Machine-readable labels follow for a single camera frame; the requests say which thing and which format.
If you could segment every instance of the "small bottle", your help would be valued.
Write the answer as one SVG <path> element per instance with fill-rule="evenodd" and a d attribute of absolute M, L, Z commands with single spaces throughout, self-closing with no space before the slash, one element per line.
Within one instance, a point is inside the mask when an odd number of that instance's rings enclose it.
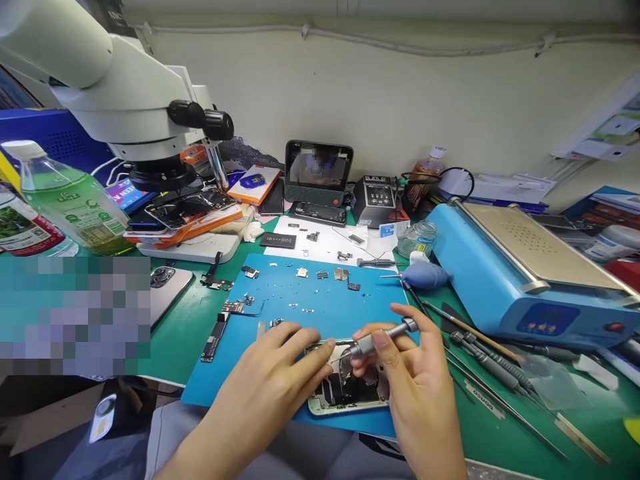
<path fill-rule="evenodd" d="M 21 190 L 38 213 L 94 255 L 134 248 L 122 237 L 129 220 L 92 176 L 49 158 L 34 141 L 2 144 L 20 160 Z"/>
<path fill-rule="evenodd" d="M 400 235 L 396 250 L 404 258 L 409 258 L 412 251 L 421 251 L 429 256 L 436 232 L 435 225 L 430 221 L 422 220 L 414 223 Z"/>
<path fill-rule="evenodd" d="M 439 177 L 442 171 L 445 169 L 445 164 L 442 162 L 447 152 L 446 148 L 434 147 L 431 149 L 429 157 L 426 159 L 418 160 L 412 170 L 413 173 L 428 173 L 434 177 Z M 410 175 L 412 180 L 425 180 L 429 179 L 426 175 Z M 420 203 L 420 200 L 429 191 L 430 185 L 408 185 L 408 189 L 405 190 L 406 200 L 403 202 L 403 207 L 407 214 L 411 214 Z"/>
<path fill-rule="evenodd" d="M 16 257 L 74 257 L 76 242 L 0 185 L 0 247 Z"/>

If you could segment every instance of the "finger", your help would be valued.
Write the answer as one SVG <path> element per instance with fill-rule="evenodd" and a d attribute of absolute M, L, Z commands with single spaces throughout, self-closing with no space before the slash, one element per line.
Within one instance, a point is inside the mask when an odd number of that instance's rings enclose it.
<path fill-rule="evenodd" d="M 292 365 L 305 348 L 318 340 L 320 340 L 320 332 L 317 329 L 300 329 L 280 347 L 281 356 L 289 365 Z"/>
<path fill-rule="evenodd" d="M 320 382 L 327 378 L 330 374 L 333 373 L 333 367 L 329 364 L 325 363 L 320 370 L 318 370 L 313 376 L 300 388 L 300 392 L 296 396 L 291 409 L 291 416 L 307 401 L 307 399 L 312 396 L 313 392 L 318 389 Z"/>
<path fill-rule="evenodd" d="M 291 368 L 291 377 L 294 382 L 297 382 L 297 385 L 306 384 L 310 378 L 313 378 L 313 376 L 323 368 L 323 365 L 326 365 L 334 348 L 335 340 L 328 339 L 314 351 L 309 352 L 298 360 Z"/>
<path fill-rule="evenodd" d="M 404 362 L 405 367 L 407 368 L 407 371 L 412 378 L 415 377 L 417 372 L 419 371 L 418 369 L 416 369 L 415 362 L 420 358 L 422 354 L 422 351 L 419 349 L 400 352 L 400 357 L 402 357 L 402 361 Z M 377 355 L 370 355 L 368 357 L 362 358 L 364 362 L 359 363 L 358 366 L 353 366 L 353 362 L 351 363 L 353 367 L 353 374 L 356 377 L 362 377 L 365 374 L 368 365 L 380 363 Z"/>
<path fill-rule="evenodd" d="M 280 348 L 285 340 L 300 330 L 302 326 L 296 322 L 282 322 L 280 325 L 270 328 L 255 343 L 260 348 Z"/>
<path fill-rule="evenodd" d="M 392 303 L 392 312 L 404 317 L 411 317 L 420 329 L 420 348 L 427 352 L 432 359 L 445 361 L 445 348 L 442 345 L 442 332 L 438 326 L 424 313 L 410 305 Z"/>
<path fill-rule="evenodd" d="M 353 339 L 360 340 L 361 338 L 366 337 L 368 334 L 376 330 L 389 330 L 397 326 L 397 323 L 392 322 L 368 323 L 353 334 Z M 414 342 L 413 339 L 406 333 L 397 335 L 396 337 L 394 337 L 393 341 L 400 351 L 409 350 L 418 346 L 418 344 Z"/>
<path fill-rule="evenodd" d="M 396 398 L 402 398 L 405 395 L 409 396 L 413 380 L 402 361 L 398 347 L 392 342 L 387 332 L 382 330 L 373 332 L 372 340 L 380 364 L 384 366 L 389 379 L 391 394 Z"/>

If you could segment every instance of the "pixelated blur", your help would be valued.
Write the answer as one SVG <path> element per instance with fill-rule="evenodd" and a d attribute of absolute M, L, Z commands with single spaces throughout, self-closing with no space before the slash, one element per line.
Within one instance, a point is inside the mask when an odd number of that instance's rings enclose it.
<path fill-rule="evenodd" d="M 0 257 L 0 374 L 135 375 L 150 357 L 147 257 Z"/>

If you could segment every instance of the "white wall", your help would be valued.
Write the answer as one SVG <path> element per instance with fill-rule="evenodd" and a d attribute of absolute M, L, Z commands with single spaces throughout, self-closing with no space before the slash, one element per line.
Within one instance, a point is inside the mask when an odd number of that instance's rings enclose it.
<path fill-rule="evenodd" d="M 206 25 L 206 17 L 155 17 Z M 224 19 L 217 17 L 217 22 Z M 413 45 L 480 47 L 532 40 L 544 25 L 324 20 L 323 27 Z M 296 33 L 147 36 L 158 60 L 185 65 L 250 145 L 282 160 L 289 139 L 351 145 L 352 179 L 398 174 L 434 145 L 472 171 L 534 170 L 598 104 L 640 69 L 640 47 L 558 45 L 460 59 L 421 58 Z M 576 176 L 562 207 L 601 184 L 640 187 L 640 159 Z"/>

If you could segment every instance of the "desk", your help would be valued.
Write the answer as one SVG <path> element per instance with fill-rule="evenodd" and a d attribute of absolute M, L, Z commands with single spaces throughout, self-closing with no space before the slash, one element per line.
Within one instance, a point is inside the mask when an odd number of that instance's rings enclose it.
<path fill-rule="evenodd" d="M 277 220 L 265 224 L 265 230 L 273 231 L 276 222 Z M 250 253 L 262 252 L 264 248 L 258 243 L 240 244 L 232 260 L 220 265 L 215 276 L 235 280 L 246 256 Z M 151 264 L 153 267 L 158 267 L 164 264 L 164 260 L 152 259 Z M 228 293 L 209 290 L 200 285 L 199 277 L 208 270 L 208 265 L 178 261 L 175 266 L 192 270 L 196 278 L 153 333 L 152 358 L 139 361 L 139 374 L 184 385 L 199 359 L 205 340 L 215 322 L 216 313 L 221 310 Z M 417 293 L 435 305 L 447 302 L 458 311 L 464 312 L 460 300 L 450 286 L 432 292 L 417 291 Z M 436 323 L 440 321 L 438 317 L 434 320 Z M 562 462 L 554 456 L 509 416 L 504 420 L 498 420 L 479 402 L 476 402 L 476 405 L 468 402 L 462 392 L 456 388 L 456 405 L 467 458 L 546 479 L 638 478 L 640 447 L 627 434 L 621 418 L 640 415 L 640 390 L 625 377 L 620 378 L 618 392 L 610 392 L 590 380 L 574 376 L 578 386 L 586 392 L 592 402 L 593 408 L 584 411 L 568 411 L 566 417 L 610 456 L 611 465 L 598 467 L 553 425 L 551 418 L 542 410 L 515 398 L 493 378 L 476 368 L 474 361 L 462 350 L 453 345 L 452 349 L 560 448 L 570 458 L 571 463 Z M 464 385 L 462 376 L 457 372 L 453 375 Z"/>

